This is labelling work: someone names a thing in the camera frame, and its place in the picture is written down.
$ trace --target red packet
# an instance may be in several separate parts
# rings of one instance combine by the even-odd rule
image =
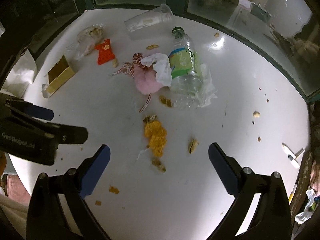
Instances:
[[[105,40],[104,43],[96,45],[94,48],[99,50],[99,57],[97,61],[98,65],[116,58],[111,50],[110,39]]]

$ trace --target open small box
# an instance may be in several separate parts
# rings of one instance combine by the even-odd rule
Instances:
[[[57,91],[74,74],[75,72],[69,66],[66,57],[63,55],[59,62],[56,63],[48,72],[49,82],[45,88],[48,96],[51,96],[55,91]]]

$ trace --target table surface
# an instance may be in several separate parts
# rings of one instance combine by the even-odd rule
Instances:
[[[53,122],[86,127],[89,137],[83,145],[60,145],[51,167],[15,156],[11,156],[12,163],[32,193],[41,172],[49,176],[64,174],[93,156],[101,144],[107,144],[110,163],[85,201],[112,239],[207,239],[234,199],[208,159],[209,145],[217,142],[242,167],[251,167],[256,173],[279,171],[289,195],[298,170],[284,154],[282,143],[294,152],[308,145],[307,105],[289,81],[252,49],[223,33],[215,38],[218,31],[206,25],[175,17],[176,25],[193,39],[201,62],[210,67],[218,97],[208,107],[179,110],[163,106],[155,95],[145,112],[138,113],[146,96],[136,90],[133,79],[126,75],[110,77],[115,69],[111,62],[97,65],[98,51],[76,62],[65,48],[76,40],[80,30],[104,23],[105,38],[111,39],[120,63],[130,61],[137,52],[150,54],[146,46],[151,44],[160,45],[158,52],[169,53],[165,37],[131,41],[127,36],[124,20],[141,12],[87,11],[42,53],[37,60],[42,67],[28,87],[25,100],[52,109]],[[77,73],[45,99],[41,85],[63,54]],[[252,124],[254,111],[261,116]],[[149,152],[137,160],[148,144],[142,122],[147,114],[157,114],[168,133],[162,157],[167,168],[164,174],[151,165]],[[190,155],[187,148],[191,138],[196,138],[199,146]],[[109,186],[117,187],[120,193],[110,193]],[[102,205],[96,206],[96,200]],[[258,196],[239,232],[247,229],[257,201]]]

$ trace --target green label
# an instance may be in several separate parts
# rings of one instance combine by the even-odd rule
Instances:
[[[169,61],[172,78],[188,75],[192,70],[192,57],[194,57],[192,52],[185,48],[176,49],[170,53]]]

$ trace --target plastic bottle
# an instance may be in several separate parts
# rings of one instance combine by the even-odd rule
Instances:
[[[170,90],[182,94],[195,94],[202,87],[197,54],[190,37],[181,27],[172,30],[173,50],[169,55],[172,70]]]

